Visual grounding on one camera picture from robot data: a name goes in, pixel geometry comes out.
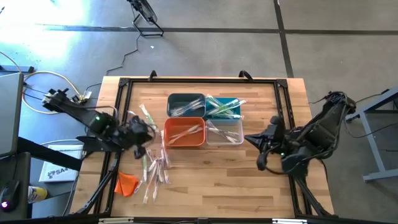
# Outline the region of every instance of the orange container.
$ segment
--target orange container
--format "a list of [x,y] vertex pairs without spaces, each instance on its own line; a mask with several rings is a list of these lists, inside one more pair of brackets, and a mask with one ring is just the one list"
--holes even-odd
[[[169,144],[171,136],[181,134],[195,125],[199,125],[202,130],[180,137]],[[200,146],[205,142],[205,133],[205,121],[202,118],[169,118],[164,123],[164,141],[170,147]]]

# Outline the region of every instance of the wooden tabletop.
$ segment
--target wooden tabletop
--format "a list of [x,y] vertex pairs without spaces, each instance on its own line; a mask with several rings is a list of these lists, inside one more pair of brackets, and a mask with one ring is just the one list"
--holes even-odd
[[[114,105],[119,78],[104,77],[98,106]],[[295,124],[302,126],[312,118],[304,81],[301,78],[288,78],[287,81]],[[241,113],[244,115],[244,134],[262,132],[269,124],[270,118],[277,115],[273,86],[256,83],[250,85],[135,83],[129,109],[141,118],[145,118],[139,108],[139,105],[144,103],[155,123],[162,129],[168,118],[166,105],[167,97],[171,93],[203,93],[247,100],[248,102],[241,106]],[[120,110],[124,108],[125,98],[124,91]],[[158,138],[149,148],[157,151],[160,149],[160,143]],[[125,198],[115,194],[112,216],[228,218],[294,216],[287,176],[259,171],[256,167],[259,152],[247,141],[240,146],[204,144],[197,148],[168,149],[168,152],[172,164],[168,170],[171,184],[160,186],[155,202],[152,199],[153,187],[151,187],[146,205],[142,204],[146,185],[141,186],[138,193],[131,197]],[[103,157],[103,153],[96,152],[83,161],[71,212],[81,208],[98,186]],[[270,155],[267,165],[280,169],[280,156]],[[134,159],[132,151],[126,151],[122,155],[119,171],[141,179],[142,162]],[[310,163],[307,184],[324,208],[333,213],[325,170],[316,160]],[[302,194],[298,187],[297,189],[300,207],[303,210]],[[105,205],[107,193],[108,189],[105,189],[102,207]]]

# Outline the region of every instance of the orange rag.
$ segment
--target orange rag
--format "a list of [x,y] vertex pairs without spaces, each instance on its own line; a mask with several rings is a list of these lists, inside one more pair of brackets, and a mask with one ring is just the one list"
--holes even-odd
[[114,192],[128,197],[134,193],[134,189],[138,185],[138,180],[133,175],[123,174],[119,172],[119,180],[116,183]]

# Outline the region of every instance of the concrete floor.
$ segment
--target concrete floor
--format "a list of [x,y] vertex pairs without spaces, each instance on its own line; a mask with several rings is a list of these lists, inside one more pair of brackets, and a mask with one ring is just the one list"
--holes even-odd
[[[278,29],[272,0],[149,2],[163,27]],[[398,2],[394,0],[279,2],[286,29],[398,30]],[[131,9],[123,0],[9,1],[0,15],[4,34],[0,49],[20,65],[66,75],[83,92],[86,86],[101,82],[108,69],[117,67],[123,55],[134,50],[137,33],[45,31],[32,24],[131,27],[131,21]],[[310,101],[330,90],[345,91],[358,100],[398,85],[396,35],[288,34],[286,39],[294,77],[304,78]],[[9,62],[0,58],[0,63]],[[287,77],[279,34],[169,32],[164,38],[140,38],[139,51],[126,57],[124,68],[109,75],[149,75],[156,70],[160,76],[235,77],[242,69],[254,77]],[[43,91],[67,87],[49,75],[38,75],[29,83]],[[40,108],[39,101],[28,100]],[[312,105],[312,113],[317,114],[321,106]],[[355,135],[363,133],[357,121],[349,128]],[[22,106],[20,136],[24,138],[45,142],[80,134],[84,134],[83,126],[64,114],[38,114]],[[394,153],[385,156],[392,161],[396,157]],[[325,163],[337,215],[398,223],[398,178],[371,184],[362,180],[362,174],[376,171],[366,139],[353,139],[342,131],[339,149]],[[41,167],[41,161],[32,161],[33,173]],[[33,216],[60,215],[66,199],[62,195],[35,204]]]

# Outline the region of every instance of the yellow cable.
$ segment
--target yellow cable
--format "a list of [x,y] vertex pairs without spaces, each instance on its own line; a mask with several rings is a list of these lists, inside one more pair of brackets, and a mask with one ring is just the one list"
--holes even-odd
[[[34,72],[34,73],[29,74],[29,75],[26,75],[26,76],[24,77],[24,81],[28,80],[30,77],[32,77],[32,76],[34,76],[34,75],[36,75],[36,74],[43,74],[43,73],[45,73],[45,74],[51,74],[51,75],[56,75],[56,76],[58,76],[58,77],[64,79],[65,81],[67,81],[67,82],[69,83],[69,85],[72,86],[72,88],[73,88],[74,91],[77,93],[77,95],[79,96],[79,98],[83,98],[83,96],[79,93],[79,91],[78,91],[77,88],[74,86],[74,84],[73,84],[71,81],[69,81],[69,79],[68,79],[67,77],[64,77],[63,75],[58,74],[58,73],[55,73],[55,72],[49,72],[49,71],[38,71],[38,72]],[[22,94],[22,101],[25,103],[25,105],[26,105],[28,108],[30,108],[31,110],[33,110],[33,111],[35,111],[35,112],[42,113],[42,114],[57,114],[57,113],[58,113],[58,112],[45,112],[45,111],[39,111],[39,110],[37,110],[37,109],[31,107],[31,105],[29,105],[29,104],[26,102],[26,100],[25,100],[25,95],[24,95],[24,94]]]

